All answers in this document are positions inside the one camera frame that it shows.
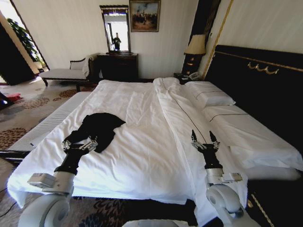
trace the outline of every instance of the white duvet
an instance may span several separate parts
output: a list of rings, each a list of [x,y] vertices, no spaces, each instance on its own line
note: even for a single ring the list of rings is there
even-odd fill
[[[65,157],[61,141],[79,128],[87,114],[102,112],[114,114],[126,123],[114,130],[113,141],[101,154],[92,151],[81,158],[73,196],[179,204],[192,199],[200,226],[217,215],[205,196],[203,155],[190,144],[192,129],[199,141],[204,141],[203,135],[210,142],[211,128],[174,78],[155,79],[153,84],[101,81],[9,178],[8,191],[20,207],[24,206],[26,192],[41,192],[27,183],[30,176],[53,174]],[[231,187],[245,206],[246,176],[236,167],[225,145],[220,146],[217,157],[225,172],[242,173],[244,180]]]

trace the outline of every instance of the black headboard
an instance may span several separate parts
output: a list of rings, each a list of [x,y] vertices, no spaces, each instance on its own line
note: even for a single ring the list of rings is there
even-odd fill
[[[302,154],[303,54],[218,45],[205,80]]]

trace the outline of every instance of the red object on floor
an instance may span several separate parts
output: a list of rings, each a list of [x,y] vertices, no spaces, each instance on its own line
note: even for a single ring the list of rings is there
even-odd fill
[[[15,102],[15,101],[17,101],[17,100],[19,100],[19,99],[22,99],[22,98],[20,97],[20,95],[21,95],[21,93],[14,93],[14,94],[6,95],[6,97],[7,97],[10,101]]]

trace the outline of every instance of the picture frame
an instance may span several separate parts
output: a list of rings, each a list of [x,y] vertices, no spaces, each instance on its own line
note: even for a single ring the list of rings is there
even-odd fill
[[[161,0],[129,0],[131,32],[158,32]]]

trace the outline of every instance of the patterned carpet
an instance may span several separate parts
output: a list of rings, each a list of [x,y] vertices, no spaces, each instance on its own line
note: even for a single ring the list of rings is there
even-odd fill
[[[83,87],[82,90],[90,91],[92,88]],[[45,87],[37,77],[15,86],[0,86],[0,91],[4,95],[21,93],[22,97],[0,111],[0,149],[6,149],[72,97],[76,93],[76,85],[51,80]]]
[[[75,83],[49,81],[45,87],[41,78],[15,86],[0,86],[1,93],[8,95],[21,93],[22,99],[0,111],[0,149],[9,148],[25,133],[39,124],[60,105],[76,93]],[[82,87],[91,91],[93,87]],[[0,159],[0,226],[16,227],[22,213],[15,201],[7,193],[6,180],[13,166]],[[27,207],[40,194],[31,193],[27,197]],[[71,210],[64,227],[120,227],[129,220],[174,219],[196,225],[195,204],[164,204],[152,200],[134,201],[73,197]]]

